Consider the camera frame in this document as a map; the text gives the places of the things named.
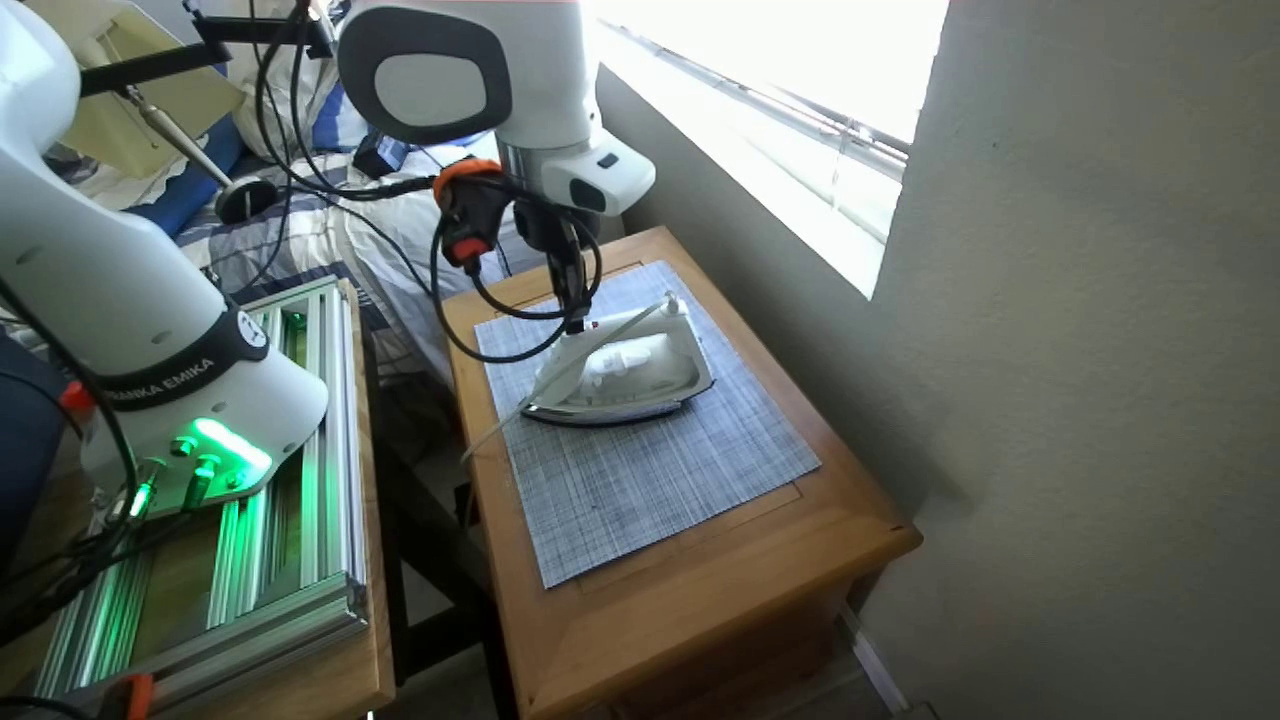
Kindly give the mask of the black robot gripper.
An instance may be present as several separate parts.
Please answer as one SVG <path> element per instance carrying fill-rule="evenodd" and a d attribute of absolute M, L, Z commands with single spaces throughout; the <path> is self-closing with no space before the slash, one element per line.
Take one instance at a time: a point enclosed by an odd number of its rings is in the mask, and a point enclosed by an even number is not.
<path fill-rule="evenodd" d="M 517 233 L 527 250 L 535 250 L 549 263 L 553 294 L 564 310 L 564 332 L 576 336 L 591 319 L 591 280 L 584 263 L 584 250 L 591 240 L 591 228 L 580 213 L 562 210 L 535 194 L 524 194 L 517 201 Z"/>

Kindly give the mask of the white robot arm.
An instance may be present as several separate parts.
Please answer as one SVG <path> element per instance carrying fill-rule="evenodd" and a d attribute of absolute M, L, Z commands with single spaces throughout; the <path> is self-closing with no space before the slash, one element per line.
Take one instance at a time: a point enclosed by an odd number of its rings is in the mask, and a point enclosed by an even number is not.
<path fill-rule="evenodd" d="M 335 24 L 342 85 L 386 138 L 487 133 L 491 165 L 432 181 L 447 238 L 520 201 L 622 217 L 657 167 L 595 119 L 595 60 L 576 0 L 381 0 Z M 125 485 L 144 509 L 260 493 L 327 418 L 327 383 L 288 361 L 144 217 L 66 183 L 45 154 L 74 124 L 80 70 L 50 22 L 0 0 L 0 284 L 70 353 Z"/>

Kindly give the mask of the aluminium rail robot base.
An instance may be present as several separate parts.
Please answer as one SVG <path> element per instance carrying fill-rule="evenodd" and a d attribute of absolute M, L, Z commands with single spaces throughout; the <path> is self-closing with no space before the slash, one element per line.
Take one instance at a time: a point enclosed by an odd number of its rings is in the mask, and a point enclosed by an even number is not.
<path fill-rule="evenodd" d="M 361 633 L 368 594 L 361 311 L 349 280 L 247 310 L 281 376 L 189 406 L 144 452 L 136 539 L 57 622 L 37 695 L 91 705 L 131 671 L 193 711 Z"/>

